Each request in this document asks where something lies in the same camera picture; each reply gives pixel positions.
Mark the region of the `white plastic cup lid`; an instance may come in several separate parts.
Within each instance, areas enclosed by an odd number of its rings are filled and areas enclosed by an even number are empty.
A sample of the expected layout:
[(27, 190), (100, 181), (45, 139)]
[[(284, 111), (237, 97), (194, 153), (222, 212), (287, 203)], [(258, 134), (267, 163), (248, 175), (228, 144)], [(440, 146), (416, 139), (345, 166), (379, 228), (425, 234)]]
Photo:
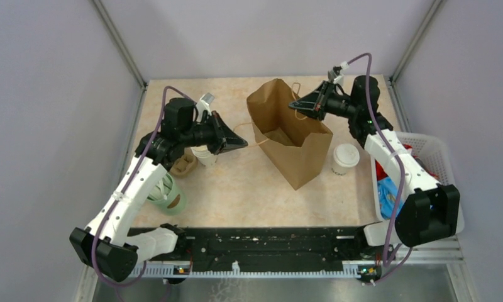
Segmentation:
[(340, 167), (352, 168), (359, 163), (360, 154), (354, 145), (344, 143), (334, 148), (333, 160)]

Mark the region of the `brown cardboard cup carrier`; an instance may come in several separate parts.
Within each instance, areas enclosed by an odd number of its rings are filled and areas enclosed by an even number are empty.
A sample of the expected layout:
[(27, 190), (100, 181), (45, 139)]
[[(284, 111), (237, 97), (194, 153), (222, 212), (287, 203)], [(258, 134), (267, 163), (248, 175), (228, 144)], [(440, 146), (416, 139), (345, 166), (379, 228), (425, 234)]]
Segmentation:
[(280, 143), (285, 146), (295, 146), (294, 142), (291, 140), (291, 138), (283, 131), (281, 128), (277, 128), (275, 130), (272, 130), (270, 132), (267, 132), (265, 136), (277, 143)]

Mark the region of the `white paper coffee cup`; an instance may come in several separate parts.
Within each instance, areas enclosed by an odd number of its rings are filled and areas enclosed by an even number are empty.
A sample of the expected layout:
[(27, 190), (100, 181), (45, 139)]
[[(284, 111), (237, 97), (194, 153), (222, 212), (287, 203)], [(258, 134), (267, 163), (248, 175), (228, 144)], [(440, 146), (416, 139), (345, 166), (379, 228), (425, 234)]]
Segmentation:
[(331, 161), (331, 171), (337, 176), (343, 176), (350, 172), (353, 168), (353, 165), (346, 165), (343, 163), (338, 163), (334, 160)]

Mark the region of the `brown paper bag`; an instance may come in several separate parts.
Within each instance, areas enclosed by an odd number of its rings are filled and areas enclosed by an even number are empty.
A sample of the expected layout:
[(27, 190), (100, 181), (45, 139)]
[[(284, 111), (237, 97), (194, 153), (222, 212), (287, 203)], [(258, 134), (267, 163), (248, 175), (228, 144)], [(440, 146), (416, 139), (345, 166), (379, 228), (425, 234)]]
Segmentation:
[[(304, 119), (289, 108), (297, 95), (282, 79), (262, 84), (246, 99), (255, 141), (293, 189), (298, 190), (317, 177), (326, 162), (333, 138), (322, 122)], [(265, 134), (277, 128), (295, 146), (285, 146)]]

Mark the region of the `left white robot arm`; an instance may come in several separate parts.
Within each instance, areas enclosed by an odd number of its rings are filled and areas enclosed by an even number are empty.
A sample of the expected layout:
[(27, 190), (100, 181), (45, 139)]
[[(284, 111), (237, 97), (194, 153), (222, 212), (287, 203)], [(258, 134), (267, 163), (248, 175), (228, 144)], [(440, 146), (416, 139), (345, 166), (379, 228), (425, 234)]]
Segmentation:
[(206, 147), (219, 155), (247, 146), (217, 111), (198, 108), (189, 98), (172, 98), (162, 106), (155, 129), (140, 140), (107, 203), (87, 226), (72, 230), (69, 241), (81, 262), (108, 285), (123, 287), (138, 264), (164, 254), (172, 260), (183, 258), (184, 231), (168, 223), (129, 235), (141, 207), (185, 149)]

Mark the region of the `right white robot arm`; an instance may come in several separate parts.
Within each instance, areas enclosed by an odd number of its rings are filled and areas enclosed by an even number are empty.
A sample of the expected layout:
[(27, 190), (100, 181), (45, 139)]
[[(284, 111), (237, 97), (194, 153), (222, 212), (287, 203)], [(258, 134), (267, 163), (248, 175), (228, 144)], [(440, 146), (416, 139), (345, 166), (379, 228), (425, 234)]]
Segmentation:
[(390, 219), (364, 226), (364, 235), (354, 241), (353, 250), (361, 259), (371, 259), (379, 246), (417, 247), (465, 228), (458, 188), (433, 177), (406, 150), (392, 124), (378, 111), (380, 93), (376, 78), (360, 75), (349, 94), (335, 81), (323, 81), (289, 103), (290, 109), (311, 119), (346, 118), (352, 137), (381, 165), (401, 194), (402, 206)]

